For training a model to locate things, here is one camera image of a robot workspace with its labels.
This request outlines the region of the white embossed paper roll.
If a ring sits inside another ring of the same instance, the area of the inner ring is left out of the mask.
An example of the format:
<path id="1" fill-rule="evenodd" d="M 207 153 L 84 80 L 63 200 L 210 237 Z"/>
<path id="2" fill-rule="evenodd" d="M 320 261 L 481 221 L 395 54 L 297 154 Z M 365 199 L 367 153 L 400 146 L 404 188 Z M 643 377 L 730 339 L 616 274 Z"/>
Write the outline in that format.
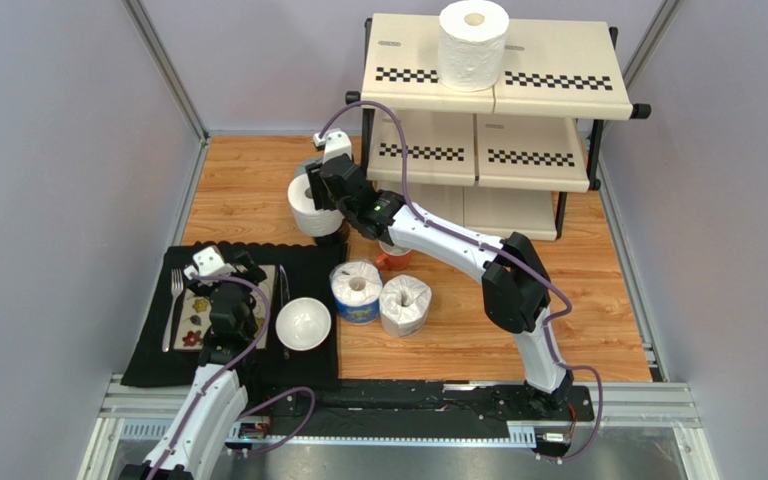
<path id="1" fill-rule="evenodd" d="M 299 175 L 290 182 L 287 200 L 298 228 L 310 237 L 331 235 L 342 225 L 343 216 L 339 211 L 316 208 L 306 175 Z"/>

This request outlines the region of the blue-wrapped paper roll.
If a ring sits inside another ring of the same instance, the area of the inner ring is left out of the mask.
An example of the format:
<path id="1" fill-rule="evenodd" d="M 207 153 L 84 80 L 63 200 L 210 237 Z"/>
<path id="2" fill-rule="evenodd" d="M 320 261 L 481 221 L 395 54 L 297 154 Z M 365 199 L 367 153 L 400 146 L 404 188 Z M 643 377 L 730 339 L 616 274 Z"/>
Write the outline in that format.
<path id="1" fill-rule="evenodd" d="M 368 260 L 339 264 L 330 274 L 338 315 L 353 325 L 369 324 L 380 318 L 383 286 L 380 271 Z"/>

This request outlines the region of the white plastic-wrapped paper roll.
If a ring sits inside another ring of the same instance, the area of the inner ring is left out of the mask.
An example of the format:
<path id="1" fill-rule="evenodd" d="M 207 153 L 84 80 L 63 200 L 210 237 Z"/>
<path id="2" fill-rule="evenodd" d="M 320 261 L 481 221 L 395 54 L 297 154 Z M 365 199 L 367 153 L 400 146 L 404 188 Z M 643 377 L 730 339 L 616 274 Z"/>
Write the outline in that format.
<path id="1" fill-rule="evenodd" d="M 426 323 L 431 301 L 431 287 L 422 280 L 409 275 L 392 278 L 379 297 L 384 331 L 395 338 L 418 333 Z"/>

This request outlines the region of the plain white paper roll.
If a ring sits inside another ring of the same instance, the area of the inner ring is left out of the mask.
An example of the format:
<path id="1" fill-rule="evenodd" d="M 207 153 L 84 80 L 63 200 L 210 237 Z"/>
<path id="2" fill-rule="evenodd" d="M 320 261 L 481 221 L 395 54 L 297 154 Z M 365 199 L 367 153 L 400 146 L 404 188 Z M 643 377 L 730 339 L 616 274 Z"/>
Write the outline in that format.
<path id="1" fill-rule="evenodd" d="M 441 10 L 438 21 L 437 72 L 443 85 L 459 92 L 493 87 L 510 25 L 506 10 L 493 1 L 457 1 Z"/>

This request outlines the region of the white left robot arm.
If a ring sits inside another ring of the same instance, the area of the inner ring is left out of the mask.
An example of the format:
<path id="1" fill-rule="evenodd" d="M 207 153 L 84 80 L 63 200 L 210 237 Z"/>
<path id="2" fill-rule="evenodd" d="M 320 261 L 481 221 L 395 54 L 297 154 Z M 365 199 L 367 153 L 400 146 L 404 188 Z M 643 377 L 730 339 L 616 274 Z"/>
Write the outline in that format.
<path id="1" fill-rule="evenodd" d="M 267 335 L 269 296 L 259 287 L 266 273 L 247 253 L 227 261 L 215 245 L 192 257 L 181 272 L 190 290 L 211 303 L 210 330 L 192 386 L 158 444 L 121 479 L 207 479 L 231 426 L 248 402 L 244 359 Z"/>

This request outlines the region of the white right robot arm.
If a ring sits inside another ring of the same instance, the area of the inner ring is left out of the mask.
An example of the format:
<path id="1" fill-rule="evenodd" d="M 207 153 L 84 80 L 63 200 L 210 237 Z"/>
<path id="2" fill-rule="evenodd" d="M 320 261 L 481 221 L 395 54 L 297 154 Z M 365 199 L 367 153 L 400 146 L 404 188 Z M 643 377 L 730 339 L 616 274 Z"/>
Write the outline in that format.
<path id="1" fill-rule="evenodd" d="M 551 328 L 551 282 L 532 242 L 520 233 L 484 235 L 445 221 L 403 195 L 376 189 L 351 156 L 305 167 L 316 208 L 339 212 L 364 238 L 424 253 L 482 287 L 486 316 L 512 334 L 526 384 L 549 409 L 564 407 L 573 374 Z"/>

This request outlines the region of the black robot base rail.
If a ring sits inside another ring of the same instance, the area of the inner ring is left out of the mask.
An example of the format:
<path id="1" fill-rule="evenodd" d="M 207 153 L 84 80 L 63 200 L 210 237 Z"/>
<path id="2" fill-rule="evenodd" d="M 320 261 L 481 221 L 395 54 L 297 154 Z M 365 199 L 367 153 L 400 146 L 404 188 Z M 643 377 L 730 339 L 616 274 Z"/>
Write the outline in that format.
<path id="1" fill-rule="evenodd" d="M 313 393 L 270 388 L 256 398 L 263 410 L 241 418 L 233 448 L 295 440 L 414 445 L 506 443 L 564 456 L 576 429 L 596 418 L 585 386 L 558 400 L 526 383 L 445 383 L 422 380 L 343 380 Z"/>

